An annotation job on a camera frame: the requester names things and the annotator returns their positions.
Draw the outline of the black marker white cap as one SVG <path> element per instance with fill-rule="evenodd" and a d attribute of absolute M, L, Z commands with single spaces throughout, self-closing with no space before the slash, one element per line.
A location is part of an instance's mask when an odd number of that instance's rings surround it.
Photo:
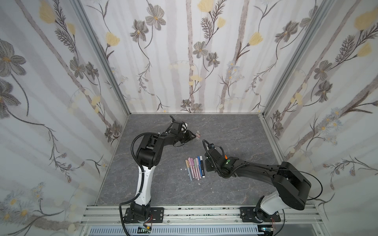
<path fill-rule="evenodd" d="M 204 170 L 204 162 L 203 162 L 203 157 L 200 156 L 200 167 L 201 167 L 201 174 L 202 174 L 202 177 L 205 178 L 205 170 Z"/>

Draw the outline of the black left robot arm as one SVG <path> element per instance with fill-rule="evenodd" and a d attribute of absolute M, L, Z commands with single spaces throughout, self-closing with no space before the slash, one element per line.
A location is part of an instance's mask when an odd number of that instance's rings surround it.
<path fill-rule="evenodd" d="M 163 133 L 145 132 L 137 135 L 131 144 L 132 158 L 138 165 L 138 187 L 135 197 L 128 201 L 132 218 L 147 221 L 151 214 L 151 187 L 155 168 L 160 163 L 165 146 L 184 145 L 197 135 L 188 124 L 172 120 Z"/>

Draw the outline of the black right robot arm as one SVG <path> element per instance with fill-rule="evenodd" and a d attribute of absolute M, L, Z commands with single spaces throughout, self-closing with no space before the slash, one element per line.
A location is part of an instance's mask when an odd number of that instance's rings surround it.
<path fill-rule="evenodd" d="M 311 183 L 292 164 L 265 165 L 248 162 L 237 157 L 227 157 L 223 150 L 218 151 L 214 144 L 205 144 L 206 171 L 216 172 L 229 179 L 249 178 L 275 187 L 275 191 L 260 197 L 252 208 L 241 208 L 244 222 L 264 223 L 280 221 L 279 211 L 287 208 L 304 210 L 308 201 Z"/>

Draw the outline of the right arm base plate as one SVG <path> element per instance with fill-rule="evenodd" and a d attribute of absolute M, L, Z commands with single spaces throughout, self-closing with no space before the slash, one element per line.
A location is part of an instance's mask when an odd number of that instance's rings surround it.
<path fill-rule="evenodd" d="M 273 223 L 281 222 L 281 218 L 278 212 L 273 215 L 268 215 L 264 211 L 258 209 L 255 210 L 255 207 L 240 207 L 240 218 L 243 223 Z"/>

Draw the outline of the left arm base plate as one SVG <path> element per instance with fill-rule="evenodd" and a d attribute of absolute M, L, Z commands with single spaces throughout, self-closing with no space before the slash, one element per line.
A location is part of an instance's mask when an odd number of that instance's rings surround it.
<path fill-rule="evenodd" d="M 162 223 L 164 217 L 163 207 L 150 207 L 144 209 L 127 208 L 123 215 L 124 223 Z"/>

